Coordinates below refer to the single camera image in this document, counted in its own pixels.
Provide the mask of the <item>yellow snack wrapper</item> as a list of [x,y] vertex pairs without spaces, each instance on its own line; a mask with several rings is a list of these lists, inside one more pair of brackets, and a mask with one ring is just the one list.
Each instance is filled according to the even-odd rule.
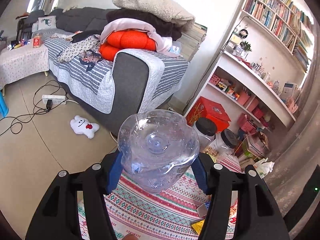
[[204,225],[204,221],[205,221],[205,220],[203,219],[203,220],[198,221],[198,222],[196,222],[196,223],[194,223],[194,224],[191,225],[191,227],[194,229],[194,231],[195,231],[198,235],[200,235],[200,233],[201,233],[201,230],[202,230],[203,225]]

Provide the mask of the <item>clear crushed plastic bottle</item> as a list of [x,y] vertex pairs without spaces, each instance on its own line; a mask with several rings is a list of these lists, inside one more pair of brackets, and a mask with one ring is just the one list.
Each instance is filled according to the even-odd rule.
[[159,194],[178,181],[200,152],[198,133],[173,111],[156,109],[129,116],[118,133],[127,176]]

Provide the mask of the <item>crumpled white tissue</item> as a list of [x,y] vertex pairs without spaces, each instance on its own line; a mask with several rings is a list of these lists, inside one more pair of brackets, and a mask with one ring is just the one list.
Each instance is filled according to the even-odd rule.
[[268,161],[268,158],[263,158],[256,162],[254,165],[256,172],[259,174],[260,178],[264,178],[269,173],[272,172],[274,167],[274,162]]

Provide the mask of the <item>grey floral lace curtain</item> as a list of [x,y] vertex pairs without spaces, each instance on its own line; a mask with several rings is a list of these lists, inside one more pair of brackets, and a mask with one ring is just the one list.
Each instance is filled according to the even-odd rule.
[[319,165],[319,56],[313,59],[300,103],[299,117],[272,152],[275,165],[264,178],[282,215],[293,207]]

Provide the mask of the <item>stack of papers and books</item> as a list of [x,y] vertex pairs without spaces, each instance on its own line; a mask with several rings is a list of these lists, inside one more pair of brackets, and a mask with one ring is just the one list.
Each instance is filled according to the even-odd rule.
[[270,153],[268,137],[263,132],[247,135],[242,143],[244,155],[254,160],[265,158]]

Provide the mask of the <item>patterned striped tablecloth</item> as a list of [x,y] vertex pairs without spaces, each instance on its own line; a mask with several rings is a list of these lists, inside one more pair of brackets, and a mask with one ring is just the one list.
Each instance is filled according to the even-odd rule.
[[150,194],[121,174],[115,190],[104,196],[117,239],[198,239],[192,225],[201,221],[197,209],[210,201],[199,189],[191,168],[169,189]]

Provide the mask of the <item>pink basket lower shelf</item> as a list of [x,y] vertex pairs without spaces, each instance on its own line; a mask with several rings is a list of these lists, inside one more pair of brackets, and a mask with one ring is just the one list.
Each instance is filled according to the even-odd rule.
[[242,113],[238,120],[237,124],[239,125],[240,129],[243,130],[245,133],[252,133],[256,130],[255,125],[251,120],[249,120],[248,116]]

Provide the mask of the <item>white plush toy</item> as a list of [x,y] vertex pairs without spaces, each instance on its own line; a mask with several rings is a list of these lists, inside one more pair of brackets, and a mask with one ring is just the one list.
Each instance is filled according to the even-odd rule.
[[93,139],[95,132],[97,132],[100,126],[96,123],[89,122],[86,118],[76,115],[70,121],[71,129],[75,134],[85,135],[88,139]]

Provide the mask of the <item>black-lid jar with snacks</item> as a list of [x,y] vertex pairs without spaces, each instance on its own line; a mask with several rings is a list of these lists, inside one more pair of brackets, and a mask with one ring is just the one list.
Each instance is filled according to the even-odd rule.
[[199,136],[200,152],[204,152],[205,148],[215,139],[217,126],[212,120],[200,117],[194,122],[193,128]]

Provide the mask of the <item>white power strip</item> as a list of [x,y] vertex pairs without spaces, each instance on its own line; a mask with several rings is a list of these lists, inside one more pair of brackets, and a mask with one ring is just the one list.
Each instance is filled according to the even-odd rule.
[[43,95],[42,102],[46,105],[51,100],[54,105],[65,105],[67,97],[65,95]]

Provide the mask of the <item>red cardboard box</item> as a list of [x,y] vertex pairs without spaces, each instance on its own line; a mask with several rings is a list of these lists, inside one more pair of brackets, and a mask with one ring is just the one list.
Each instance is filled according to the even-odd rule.
[[207,98],[199,97],[195,105],[186,116],[187,124],[193,126],[194,122],[199,118],[207,118],[214,122],[217,131],[222,132],[230,125],[230,118],[223,106],[217,102],[213,102]]

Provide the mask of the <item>white bookshelf unit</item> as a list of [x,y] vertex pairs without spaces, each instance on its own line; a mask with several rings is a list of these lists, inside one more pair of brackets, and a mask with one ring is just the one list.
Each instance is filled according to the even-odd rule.
[[[244,10],[247,2],[257,2],[262,4],[263,7],[267,7],[267,4],[263,0],[241,0],[241,8],[238,10],[239,24],[248,24],[248,41],[252,47],[247,60],[249,62],[260,63],[264,71],[271,74],[271,81],[279,81],[280,88],[284,87],[286,81],[299,81],[303,91],[310,70],[304,69],[302,63],[293,54],[293,49],[285,47],[285,44],[271,31],[270,27],[263,25],[258,18]],[[268,87],[248,66],[231,55],[227,49],[220,49],[217,52],[217,57],[225,57],[236,64],[243,72],[240,76],[242,79],[253,80],[251,91],[289,131],[299,117],[298,111],[302,109],[300,103],[302,92],[298,99],[299,108],[295,114],[292,114],[285,106],[285,103],[277,96],[276,92]]]

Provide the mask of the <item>grey sofa with striped cover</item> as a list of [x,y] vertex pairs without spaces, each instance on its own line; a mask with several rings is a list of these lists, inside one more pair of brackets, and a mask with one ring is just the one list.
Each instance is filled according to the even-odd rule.
[[57,62],[57,55],[70,46],[54,34],[102,31],[108,24],[108,9],[84,7],[63,12],[54,10],[56,27],[34,32],[48,48],[49,69],[80,106],[117,135],[121,124],[132,114],[156,109],[170,100],[181,87],[188,68],[182,57],[168,57],[155,51],[125,49],[114,61],[101,60],[87,70],[79,57]]

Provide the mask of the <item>small table floral cloth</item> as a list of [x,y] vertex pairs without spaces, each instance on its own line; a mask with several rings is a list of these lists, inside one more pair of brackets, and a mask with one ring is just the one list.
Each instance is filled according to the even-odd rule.
[[48,72],[49,54],[45,45],[34,48],[32,44],[1,51],[1,89],[30,75]]

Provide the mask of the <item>orange cushion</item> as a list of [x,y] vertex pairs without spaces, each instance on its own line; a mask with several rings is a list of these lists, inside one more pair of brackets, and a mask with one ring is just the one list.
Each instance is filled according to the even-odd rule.
[[103,59],[113,61],[118,51],[123,49],[156,50],[156,42],[146,33],[137,30],[123,30],[111,33],[100,46],[99,52]]

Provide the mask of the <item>white printed pillow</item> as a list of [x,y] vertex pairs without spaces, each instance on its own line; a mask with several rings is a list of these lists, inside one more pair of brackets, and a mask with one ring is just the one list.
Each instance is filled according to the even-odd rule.
[[46,16],[38,18],[38,30],[55,29],[56,16]]

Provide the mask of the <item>black blanket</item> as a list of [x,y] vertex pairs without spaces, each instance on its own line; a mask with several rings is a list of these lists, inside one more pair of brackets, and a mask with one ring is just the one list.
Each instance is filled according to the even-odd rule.
[[182,36],[181,27],[172,22],[165,22],[149,12],[121,8],[109,11],[106,14],[106,19],[108,22],[112,22],[119,18],[132,18],[135,20],[144,21],[152,25],[156,29],[157,34],[161,35],[162,37],[171,37],[174,41],[178,40]]

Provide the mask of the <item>beige fluffy blanket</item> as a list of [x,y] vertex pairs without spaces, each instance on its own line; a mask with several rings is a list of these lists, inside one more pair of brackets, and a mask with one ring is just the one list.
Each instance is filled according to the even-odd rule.
[[151,13],[165,22],[190,29],[195,23],[195,16],[173,0],[112,0],[119,8],[139,10]]

